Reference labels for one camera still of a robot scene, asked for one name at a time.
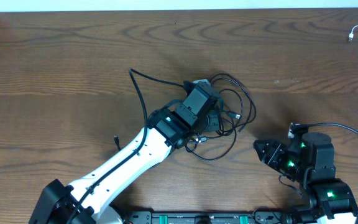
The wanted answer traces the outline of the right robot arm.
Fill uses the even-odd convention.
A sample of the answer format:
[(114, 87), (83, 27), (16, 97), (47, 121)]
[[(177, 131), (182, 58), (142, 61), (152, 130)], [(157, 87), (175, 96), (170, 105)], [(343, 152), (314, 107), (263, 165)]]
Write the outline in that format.
[(256, 140), (253, 147), (262, 163), (300, 184), (304, 204), (281, 215), (282, 223), (358, 223), (356, 200), (336, 177), (334, 146), (327, 134), (294, 134), (289, 145)]

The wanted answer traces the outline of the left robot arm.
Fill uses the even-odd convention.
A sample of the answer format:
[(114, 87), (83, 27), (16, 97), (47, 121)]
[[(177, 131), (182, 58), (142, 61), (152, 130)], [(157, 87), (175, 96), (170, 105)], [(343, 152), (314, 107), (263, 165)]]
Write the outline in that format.
[(96, 170), (64, 186), (55, 179), (42, 191), (30, 223), (123, 223), (111, 202), (145, 171), (180, 149), (210, 122), (219, 93), (207, 80), (190, 83), (185, 100), (154, 111), (146, 127)]

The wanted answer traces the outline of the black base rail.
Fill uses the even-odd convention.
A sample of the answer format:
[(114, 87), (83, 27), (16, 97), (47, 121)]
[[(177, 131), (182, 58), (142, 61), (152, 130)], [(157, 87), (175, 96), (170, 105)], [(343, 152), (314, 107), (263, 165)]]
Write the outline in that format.
[(295, 224), (301, 220), (289, 212), (259, 207), (246, 212), (189, 212), (138, 208), (125, 210), (114, 207), (123, 223), (131, 224)]

